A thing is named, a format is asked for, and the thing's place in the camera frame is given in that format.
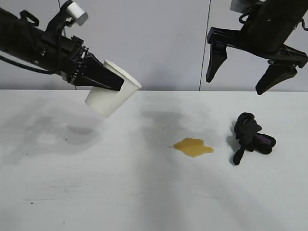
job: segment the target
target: black glove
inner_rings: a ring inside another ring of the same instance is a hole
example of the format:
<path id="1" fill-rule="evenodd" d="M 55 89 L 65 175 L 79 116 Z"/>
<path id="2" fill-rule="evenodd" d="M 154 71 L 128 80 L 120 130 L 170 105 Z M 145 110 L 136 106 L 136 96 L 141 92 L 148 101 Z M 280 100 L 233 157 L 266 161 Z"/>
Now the black glove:
<path id="1" fill-rule="evenodd" d="M 234 154 L 233 163 L 239 165 L 245 149 L 253 152 L 257 149 L 263 154 L 270 154 L 276 145 L 276 140 L 268 135 L 260 134 L 262 127 L 255 121 L 251 113 L 242 113 L 235 124 L 234 132 L 241 148 Z"/>

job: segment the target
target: paper cup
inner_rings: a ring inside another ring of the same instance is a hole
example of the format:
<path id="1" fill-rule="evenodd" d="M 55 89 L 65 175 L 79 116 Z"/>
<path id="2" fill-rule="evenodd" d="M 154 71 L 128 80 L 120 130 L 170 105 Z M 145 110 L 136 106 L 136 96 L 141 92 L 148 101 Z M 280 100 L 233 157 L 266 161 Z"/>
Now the paper cup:
<path id="1" fill-rule="evenodd" d="M 126 71 L 105 60 L 104 67 L 124 79 L 120 91 L 108 90 L 93 87 L 90 91 L 86 104 L 103 117 L 109 117 L 115 112 L 130 96 L 142 88 L 141 84 Z"/>

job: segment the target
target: yellow liquid puddle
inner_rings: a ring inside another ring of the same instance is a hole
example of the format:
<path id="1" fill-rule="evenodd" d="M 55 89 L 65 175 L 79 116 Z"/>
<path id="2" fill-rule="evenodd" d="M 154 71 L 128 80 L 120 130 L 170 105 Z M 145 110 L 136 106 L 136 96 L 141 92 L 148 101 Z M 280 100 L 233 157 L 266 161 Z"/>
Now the yellow liquid puddle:
<path id="1" fill-rule="evenodd" d="M 214 152 L 213 148 L 204 146 L 203 140 L 192 138 L 185 138 L 181 142 L 174 144 L 173 147 L 191 157 Z"/>

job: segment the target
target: screw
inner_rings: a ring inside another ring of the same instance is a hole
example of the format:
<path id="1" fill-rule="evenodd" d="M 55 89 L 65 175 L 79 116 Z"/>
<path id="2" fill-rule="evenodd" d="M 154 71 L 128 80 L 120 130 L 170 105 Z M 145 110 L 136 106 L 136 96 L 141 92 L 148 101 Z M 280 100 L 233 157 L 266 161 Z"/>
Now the screw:
<path id="1" fill-rule="evenodd" d="M 40 53 L 40 55 L 41 55 L 42 57 L 44 57 L 45 54 L 46 54 L 46 48 L 44 48 L 44 49 L 42 50 L 42 52 Z"/>

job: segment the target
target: white table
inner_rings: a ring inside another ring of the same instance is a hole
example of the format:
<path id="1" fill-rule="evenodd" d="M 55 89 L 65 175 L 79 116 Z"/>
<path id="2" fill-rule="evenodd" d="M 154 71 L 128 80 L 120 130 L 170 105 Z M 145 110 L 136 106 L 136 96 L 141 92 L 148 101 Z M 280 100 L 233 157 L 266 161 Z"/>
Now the white table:
<path id="1" fill-rule="evenodd" d="M 87 94 L 0 91 L 1 231 L 308 230 L 308 93 L 138 92 L 109 119 Z M 244 111 L 277 146 L 235 167 Z"/>

